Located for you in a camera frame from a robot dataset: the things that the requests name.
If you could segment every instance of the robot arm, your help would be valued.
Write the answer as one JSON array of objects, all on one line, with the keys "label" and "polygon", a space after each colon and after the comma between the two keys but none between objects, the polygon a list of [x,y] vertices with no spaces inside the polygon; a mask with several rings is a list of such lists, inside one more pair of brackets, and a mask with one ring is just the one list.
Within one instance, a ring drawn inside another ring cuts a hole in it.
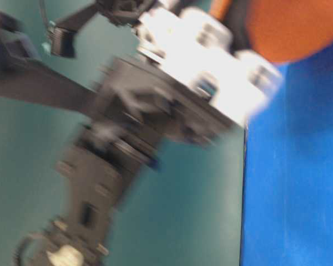
[{"label": "robot arm", "polygon": [[[185,3],[97,1],[51,29],[52,51],[70,57],[74,35],[96,10],[133,27],[145,60],[116,59],[97,92],[32,58],[23,42],[15,47],[24,49],[13,49],[0,38],[0,96],[91,118],[58,163],[70,184],[69,211],[40,235],[32,266],[100,265],[113,210],[140,168],[155,166],[162,138],[210,143],[230,127],[244,127],[276,91],[279,73],[271,64],[247,50],[231,51],[232,32],[199,9],[180,11]],[[16,265],[36,238],[21,243]]]}]

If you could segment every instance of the blue table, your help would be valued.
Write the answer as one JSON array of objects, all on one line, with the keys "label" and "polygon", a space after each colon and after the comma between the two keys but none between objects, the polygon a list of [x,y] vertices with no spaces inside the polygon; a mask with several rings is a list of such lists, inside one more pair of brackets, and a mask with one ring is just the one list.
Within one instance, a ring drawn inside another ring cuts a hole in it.
[{"label": "blue table", "polygon": [[333,45],[249,126],[241,265],[333,265]]}]

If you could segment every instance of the green background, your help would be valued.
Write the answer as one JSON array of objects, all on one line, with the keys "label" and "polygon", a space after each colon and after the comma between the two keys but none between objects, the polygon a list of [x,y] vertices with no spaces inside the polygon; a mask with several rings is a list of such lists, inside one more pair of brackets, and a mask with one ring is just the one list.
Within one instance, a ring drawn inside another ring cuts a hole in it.
[{"label": "green background", "polygon": [[[48,17],[55,20],[88,3],[47,1]],[[99,78],[100,65],[134,54],[137,44],[129,28],[97,16],[77,38],[76,60],[50,57],[41,47],[38,1],[0,0],[0,10],[24,23],[47,65],[84,86]],[[53,167],[84,121],[73,112],[0,99],[0,266],[11,265],[16,244],[28,232],[65,211],[67,184]],[[105,264],[238,265],[243,140],[237,129],[207,149],[165,141],[161,170],[144,169],[117,213]]]}]

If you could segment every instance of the black robot arm segment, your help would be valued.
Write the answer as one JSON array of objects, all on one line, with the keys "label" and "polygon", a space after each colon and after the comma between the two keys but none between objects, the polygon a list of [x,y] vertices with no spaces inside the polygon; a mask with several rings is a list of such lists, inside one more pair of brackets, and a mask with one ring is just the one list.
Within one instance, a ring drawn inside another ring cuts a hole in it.
[{"label": "black robot arm segment", "polygon": [[0,97],[89,115],[86,106],[95,92],[51,70],[31,54],[25,41],[5,42],[0,34]]},{"label": "black robot arm segment", "polygon": [[97,5],[93,3],[67,18],[60,19],[52,29],[48,29],[51,53],[60,57],[74,58],[74,37],[97,12]]}]

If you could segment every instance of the cable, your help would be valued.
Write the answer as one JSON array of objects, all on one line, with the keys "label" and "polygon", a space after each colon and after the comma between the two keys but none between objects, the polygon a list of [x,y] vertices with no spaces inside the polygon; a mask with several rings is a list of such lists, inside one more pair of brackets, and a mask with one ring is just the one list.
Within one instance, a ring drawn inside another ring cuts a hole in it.
[{"label": "cable", "polygon": [[48,21],[48,18],[47,18],[46,4],[45,4],[44,0],[39,0],[39,11],[41,13],[41,17],[42,17],[44,26],[48,30],[49,21]]},{"label": "cable", "polygon": [[23,259],[22,255],[24,251],[28,248],[28,246],[36,240],[45,239],[45,235],[42,233],[31,233],[26,236],[23,240],[21,240],[20,244],[18,245],[17,249],[15,250],[13,256],[13,265],[14,266],[23,266]]}]

